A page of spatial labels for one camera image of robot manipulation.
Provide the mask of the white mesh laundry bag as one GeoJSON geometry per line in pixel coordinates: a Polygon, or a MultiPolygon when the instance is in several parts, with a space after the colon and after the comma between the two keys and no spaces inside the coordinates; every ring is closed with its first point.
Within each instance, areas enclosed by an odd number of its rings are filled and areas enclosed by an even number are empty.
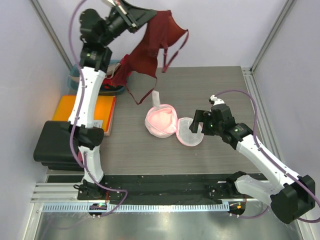
{"type": "Polygon", "coordinates": [[[197,133],[192,133],[189,130],[189,127],[192,123],[193,119],[190,117],[182,117],[179,118],[177,115],[177,112],[175,110],[175,108],[169,104],[160,104],[159,106],[154,106],[152,107],[146,114],[145,120],[144,120],[144,124],[146,129],[149,131],[149,133],[157,138],[168,138],[172,135],[176,135],[176,138],[178,139],[178,141],[183,144],[184,146],[187,147],[195,147],[197,145],[199,145],[203,138],[204,138],[204,134],[201,133],[202,131],[202,125],[199,124],[198,126],[198,131],[197,133]],[[174,132],[163,132],[160,131],[158,129],[156,129],[155,127],[152,127],[148,121],[147,121],[147,116],[152,113],[153,111],[156,111],[158,109],[163,109],[163,108],[172,108],[175,111],[176,114],[176,120],[175,120],[175,131],[174,132]]]}

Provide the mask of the dark red garment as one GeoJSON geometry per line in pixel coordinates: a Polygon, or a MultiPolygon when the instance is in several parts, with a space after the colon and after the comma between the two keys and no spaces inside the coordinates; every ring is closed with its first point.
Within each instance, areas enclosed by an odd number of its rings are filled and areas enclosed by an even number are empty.
{"type": "Polygon", "coordinates": [[[132,72],[156,79],[158,54],[161,49],[163,49],[162,72],[166,73],[179,53],[179,50],[177,50],[170,59],[167,59],[168,49],[183,36],[185,36],[185,39],[179,47],[180,49],[185,46],[189,39],[189,30],[181,28],[176,23],[170,10],[157,11],[156,16],[148,21],[140,43],[130,54],[126,54],[121,59],[120,66],[115,71],[110,83],[115,87],[125,87],[130,92],[127,78],[132,72]]]}

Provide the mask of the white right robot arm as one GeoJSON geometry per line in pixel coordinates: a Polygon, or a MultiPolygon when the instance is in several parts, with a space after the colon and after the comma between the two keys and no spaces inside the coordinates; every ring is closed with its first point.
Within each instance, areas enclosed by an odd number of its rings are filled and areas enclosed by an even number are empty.
{"type": "Polygon", "coordinates": [[[312,210],[316,201],[316,183],[301,176],[282,163],[254,136],[245,123],[237,123],[225,103],[214,104],[210,110],[197,109],[190,131],[206,136],[219,136],[234,150],[249,159],[268,180],[267,183],[238,171],[227,178],[226,193],[233,198],[240,194],[253,197],[268,205],[283,223],[290,224],[312,210]]]}

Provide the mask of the pink bra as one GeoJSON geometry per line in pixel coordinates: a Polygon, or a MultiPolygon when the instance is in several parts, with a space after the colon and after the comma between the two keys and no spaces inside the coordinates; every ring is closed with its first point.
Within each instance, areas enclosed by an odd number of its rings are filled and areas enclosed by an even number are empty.
{"type": "Polygon", "coordinates": [[[162,132],[174,132],[176,121],[176,112],[170,108],[165,107],[151,112],[147,116],[147,122],[154,128],[162,132]]]}

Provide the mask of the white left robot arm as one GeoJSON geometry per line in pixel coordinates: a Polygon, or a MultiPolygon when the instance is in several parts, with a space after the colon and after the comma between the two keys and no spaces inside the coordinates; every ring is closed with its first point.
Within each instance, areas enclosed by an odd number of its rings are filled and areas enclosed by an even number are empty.
{"type": "Polygon", "coordinates": [[[73,158],[84,170],[81,185],[75,185],[81,199],[100,200],[109,189],[104,185],[104,172],[100,160],[100,145],[104,131],[94,125],[94,113],[99,91],[106,77],[112,51],[108,45],[123,32],[137,32],[154,18],[157,12],[129,4],[125,0],[107,0],[111,9],[102,18],[92,8],[79,16],[82,50],[79,56],[70,45],[72,56],[79,71],[73,109],[68,118],[69,147],[73,158]]]}

